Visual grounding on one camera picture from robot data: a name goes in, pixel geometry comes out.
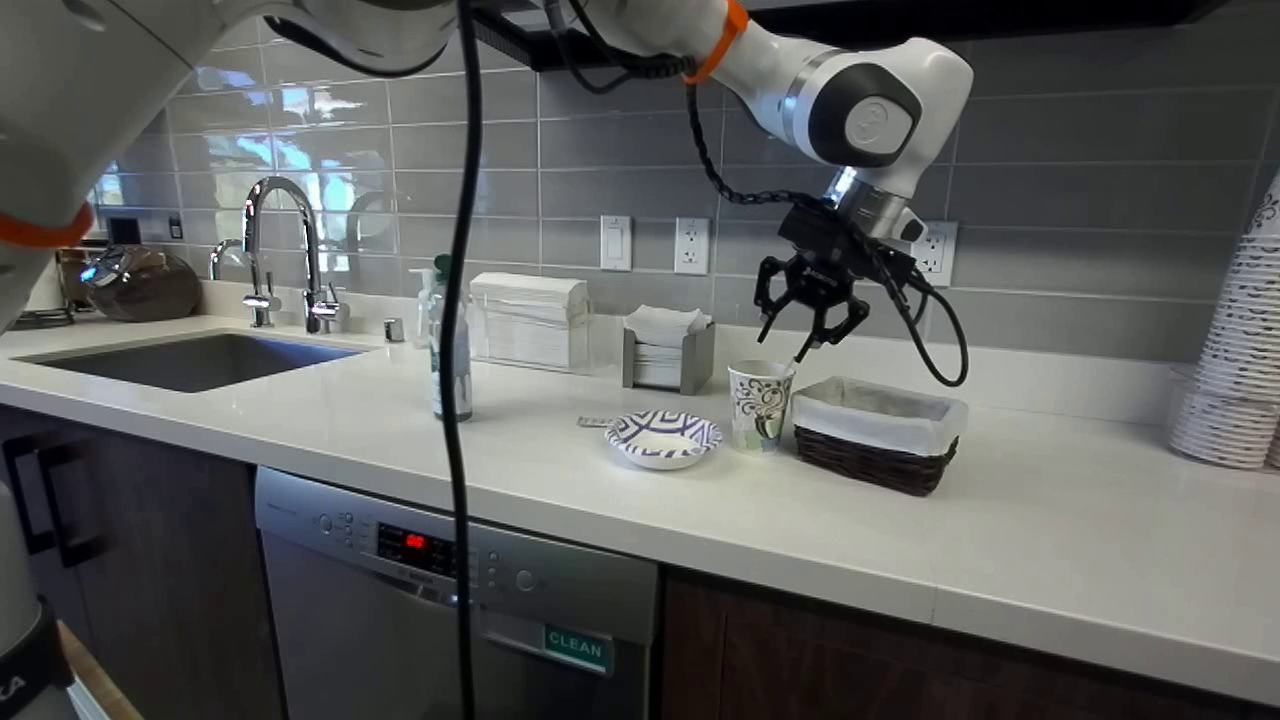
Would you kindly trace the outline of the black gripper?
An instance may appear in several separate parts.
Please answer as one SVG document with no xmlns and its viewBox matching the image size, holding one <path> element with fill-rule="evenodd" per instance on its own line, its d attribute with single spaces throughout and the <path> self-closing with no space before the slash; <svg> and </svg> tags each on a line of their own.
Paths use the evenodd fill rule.
<svg viewBox="0 0 1280 720">
<path fill-rule="evenodd" d="M 838 342 L 852 329 L 868 321 L 868 304 L 852 294 L 856 280 L 877 280 L 889 287 L 924 282 L 907 251 L 870 240 L 819 199 L 797 199 L 779 220 L 779 234 L 793 243 L 793 251 L 764 257 L 754 267 L 751 304 L 764 316 L 754 342 L 768 338 L 774 316 L 787 304 L 817 308 L 812 332 L 800 342 L 797 365 L 819 342 Z M 832 325 L 826 308 L 838 301 L 849 301 L 844 321 Z"/>
</svg>

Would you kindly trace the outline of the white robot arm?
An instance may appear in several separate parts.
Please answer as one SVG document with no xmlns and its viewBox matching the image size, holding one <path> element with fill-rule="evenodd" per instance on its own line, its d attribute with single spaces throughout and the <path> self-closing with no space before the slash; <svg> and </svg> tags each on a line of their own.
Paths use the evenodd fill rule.
<svg viewBox="0 0 1280 720">
<path fill-rule="evenodd" d="M 431 68 L 482 0 L 0 0 L 0 316 L 91 228 L 87 193 L 193 68 L 245 21 L 364 77 Z M 580 0 L 614 50 L 721 85 L 754 126 L 849 168 L 862 231 L 903 228 L 972 96 L 972 64 L 907 37 L 834 46 L 779 37 L 741 0 Z"/>
</svg>

